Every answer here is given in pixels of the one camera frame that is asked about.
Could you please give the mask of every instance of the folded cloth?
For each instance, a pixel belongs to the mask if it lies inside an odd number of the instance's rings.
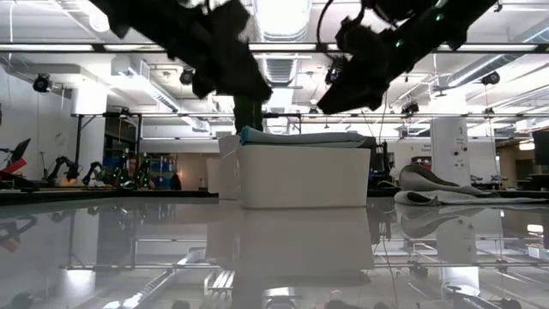
[[[480,205],[510,203],[547,203],[538,198],[501,198],[496,192],[485,192],[470,185],[460,186],[437,177],[424,167],[403,167],[399,177],[402,191],[395,201],[414,206]]]
[[[376,146],[374,137],[358,133],[315,133],[276,135],[244,127],[240,133],[241,145],[281,145],[327,148],[370,148]]]

